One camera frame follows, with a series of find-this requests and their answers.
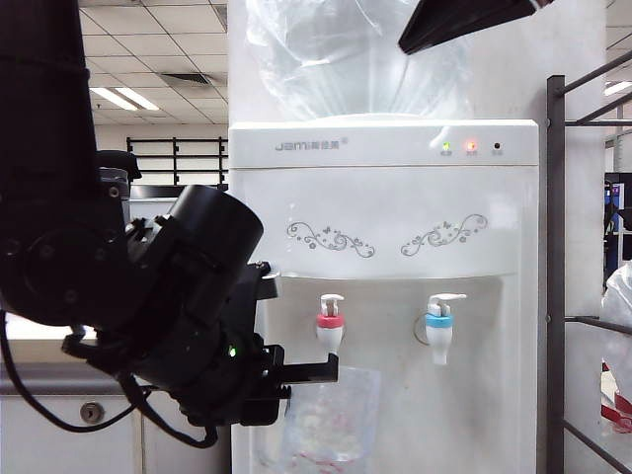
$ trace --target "ceiling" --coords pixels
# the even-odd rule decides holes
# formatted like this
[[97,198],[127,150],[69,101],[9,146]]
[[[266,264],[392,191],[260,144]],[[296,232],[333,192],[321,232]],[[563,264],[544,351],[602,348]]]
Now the ceiling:
[[[91,92],[95,124],[228,123],[226,3],[80,0],[90,87],[128,87],[160,109],[126,111]],[[212,85],[170,87],[159,73]]]

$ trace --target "black railing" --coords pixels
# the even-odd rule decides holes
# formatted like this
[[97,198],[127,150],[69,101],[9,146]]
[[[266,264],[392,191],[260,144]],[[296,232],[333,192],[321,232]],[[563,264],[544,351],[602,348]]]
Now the black railing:
[[[165,144],[165,151],[170,146],[170,152],[165,153],[143,153],[142,146],[134,146],[141,144]],[[200,143],[208,144],[208,147],[202,153],[182,153],[181,146],[183,144]],[[225,166],[225,160],[228,159],[226,154],[226,143],[228,140],[221,136],[217,138],[127,138],[127,151],[133,152],[138,158],[138,167],[143,177],[151,177],[158,175],[171,175],[169,185],[180,186],[182,184],[183,176],[185,175],[202,175],[199,179],[199,183],[203,185],[215,186],[219,189],[226,191],[228,186],[226,185],[226,174],[228,170]],[[144,160],[164,160],[169,161],[171,166],[165,168],[151,168],[143,166]],[[216,166],[207,167],[183,167],[182,160],[216,160]]]
[[632,101],[626,94],[610,104],[577,120],[566,120],[565,97],[571,91],[632,59],[632,51],[566,85],[564,76],[550,77],[547,83],[547,474],[564,474],[565,431],[585,444],[596,455],[623,474],[632,474],[596,442],[565,419],[565,338],[566,323],[596,326],[606,331],[632,335],[632,327],[600,321],[597,317],[567,317],[565,307],[565,226],[566,200],[566,127],[632,126],[630,119],[595,120]]

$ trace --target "brand logo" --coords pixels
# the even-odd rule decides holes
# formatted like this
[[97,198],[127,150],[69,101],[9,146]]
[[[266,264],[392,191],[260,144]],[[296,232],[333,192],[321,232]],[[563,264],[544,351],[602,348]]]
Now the brand logo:
[[301,151],[301,150],[338,150],[342,145],[349,143],[346,137],[340,140],[319,141],[284,141],[279,143],[276,151]]

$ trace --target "ceiling tile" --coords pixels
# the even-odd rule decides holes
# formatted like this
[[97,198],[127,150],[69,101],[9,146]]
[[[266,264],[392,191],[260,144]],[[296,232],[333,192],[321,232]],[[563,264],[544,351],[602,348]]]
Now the ceiling tile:
[[628,49],[629,50],[631,48],[632,48],[632,35],[629,37],[625,37],[609,50],[613,50],[613,49]]
[[124,111],[123,109],[99,111],[99,114],[107,117],[108,119],[116,120],[118,123],[147,123],[143,118],[139,117],[136,112]]
[[175,118],[182,121],[182,123],[210,123],[210,119],[204,114],[192,110],[192,111],[174,111],[171,113]]
[[180,95],[170,87],[135,87],[134,91],[150,101],[152,99],[179,99]]
[[213,10],[219,19],[219,23],[222,24],[224,31],[226,31],[228,27],[228,5],[224,3],[216,3],[213,5]]
[[207,87],[175,87],[182,97],[187,99],[221,99],[219,93],[212,86]]
[[228,123],[228,114],[205,114],[213,123]]
[[189,104],[186,100],[180,99],[154,99],[153,103],[156,104],[161,110],[168,112],[169,114],[177,113],[194,113],[196,108]]
[[632,2],[615,0],[607,9],[609,27],[632,27]]
[[154,72],[191,73],[198,72],[186,56],[138,56]]
[[115,38],[136,56],[184,55],[169,35],[122,35]]
[[616,59],[617,57],[625,54],[629,49],[609,49],[605,55],[607,57],[608,61],[613,61],[614,59]]
[[223,99],[189,99],[198,109],[221,109],[228,110],[228,106]]
[[609,81],[632,81],[632,67],[622,67],[608,74]]
[[90,60],[105,72],[150,72],[147,66],[133,56],[91,57]]
[[613,27],[606,28],[605,31],[607,36],[607,47],[616,46],[618,42],[625,39],[627,36],[632,35],[632,28]]
[[131,56],[114,38],[108,35],[91,35],[83,38],[86,56]]
[[139,109],[134,112],[134,115],[136,117],[143,117],[144,119],[147,119],[148,117],[168,117],[169,116],[167,111],[163,111],[162,109],[159,111],[146,111],[144,109]]
[[143,5],[208,5],[208,0],[142,0]]
[[221,94],[221,97],[224,99],[228,99],[228,88],[227,87],[216,87],[217,92]]
[[228,115],[228,111],[222,109],[198,109],[207,117],[224,117]]
[[90,87],[120,87],[123,85],[112,74],[91,74],[88,84]]
[[148,9],[171,34],[224,32],[224,27],[210,5],[148,7]]
[[144,7],[92,7],[83,11],[110,35],[164,33]]
[[115,77],[127,87],[166,87],[167,84],[153,72],[116,74]]
[[106,73],[106,71],[104,71],[97,64],[92,62],[90,58],[88,57],[86,57],[86,67],[90,70],[91,74],[105,74]]
[[228,71],[228,56],[212,54],[205,56],[190,56],[201,72],[226,72]]
[[94,123],[94,125],[114,125],[114,124],[117,124],[111,118],[107,118],[106,116],[102,115],[101,113],[94,112],[94,111],[92,111],[92,122]]
[[90,91],[90,103],[92,104],[92,109],[99,111],[113,111],[113,110],[122,110],[116,104],[113,104],[110,101],[105,100],[103,97],[95,94]]
[[178,120],[177,118],[174,118],[174,117],[148,117],[148,118],[146,118],[146,120],[149,123],[154,123],[154,124],[160,124],[160,123],[176,124],[176,123],[181,123],[180,120]]
[[105,35],[106,31],[93,22],[88,15],[80,12],[79,19],[81,20],[81,33],[86,35]]
[[227,87],[228,86],[228,72],[214,71],[208,76],[210,83],[215,87]]
[[173,35],[173,39],[186,54],[227,54],[226,34],[190,33]]

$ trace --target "wall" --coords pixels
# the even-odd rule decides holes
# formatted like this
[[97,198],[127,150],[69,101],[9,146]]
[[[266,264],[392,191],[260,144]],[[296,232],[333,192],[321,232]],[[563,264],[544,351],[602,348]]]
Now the wall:
[[125,150],[131,138],[217,138],[228,137],[227,125],[97,125],[97,149]]

